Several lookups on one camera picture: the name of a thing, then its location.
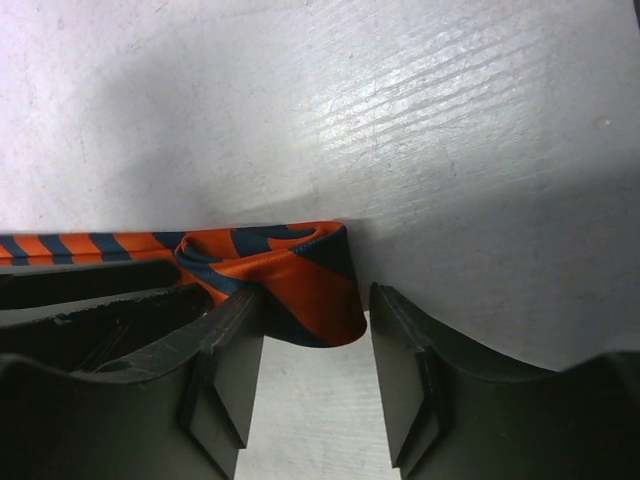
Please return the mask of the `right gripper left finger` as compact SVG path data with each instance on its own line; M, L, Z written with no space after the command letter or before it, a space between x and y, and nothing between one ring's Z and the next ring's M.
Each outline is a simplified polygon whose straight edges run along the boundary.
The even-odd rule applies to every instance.
M247 446L264 296L246 288L91 372L1 358L5 479L231 479Z

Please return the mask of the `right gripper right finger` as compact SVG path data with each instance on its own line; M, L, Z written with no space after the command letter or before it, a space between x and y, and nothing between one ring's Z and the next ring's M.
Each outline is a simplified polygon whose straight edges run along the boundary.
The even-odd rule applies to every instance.
M404 479L635 479L639 356L561 371L492 350L373 284L390 459Z

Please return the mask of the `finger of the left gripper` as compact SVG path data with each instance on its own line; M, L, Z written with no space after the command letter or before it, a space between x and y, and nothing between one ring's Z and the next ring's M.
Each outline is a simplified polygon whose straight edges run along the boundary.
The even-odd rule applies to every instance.
M1 353L94 371L205 314L210 296L168 260L1 270Z

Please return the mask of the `orange navy striped tie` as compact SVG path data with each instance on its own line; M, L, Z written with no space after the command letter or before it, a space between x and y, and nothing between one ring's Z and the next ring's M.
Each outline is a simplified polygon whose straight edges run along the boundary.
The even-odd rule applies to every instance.
M366 330L345 225L311 222L200 231L18 234L1 238L3 266L167 260L177 284L201 286L214 306L252 285L275 299L266 333L328 348Z

